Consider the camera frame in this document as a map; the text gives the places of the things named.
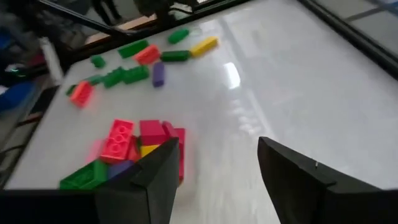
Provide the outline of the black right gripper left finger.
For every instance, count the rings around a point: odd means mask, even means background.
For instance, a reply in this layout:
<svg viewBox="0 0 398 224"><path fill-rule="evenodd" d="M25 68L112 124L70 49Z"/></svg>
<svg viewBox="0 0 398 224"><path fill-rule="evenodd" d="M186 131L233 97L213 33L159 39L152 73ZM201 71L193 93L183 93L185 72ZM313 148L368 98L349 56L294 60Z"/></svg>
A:
<svg viewBox="0 0 398 224"><path fill-rule="evenodd" d="M179 185L178 138L93 190L3 190L1 223L169 223Z"/></svg>

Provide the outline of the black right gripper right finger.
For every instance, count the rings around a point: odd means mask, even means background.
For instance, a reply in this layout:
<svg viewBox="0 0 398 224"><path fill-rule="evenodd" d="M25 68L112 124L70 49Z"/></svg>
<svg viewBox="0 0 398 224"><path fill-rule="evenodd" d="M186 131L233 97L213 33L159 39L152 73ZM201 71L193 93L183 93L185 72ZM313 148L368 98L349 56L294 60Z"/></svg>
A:
<svg viewBox="0 0 398 224"><path fill-rule="evenodd" d="M281 223L397 224L397 190L382 190L260 137L262 179Z"/></svg>

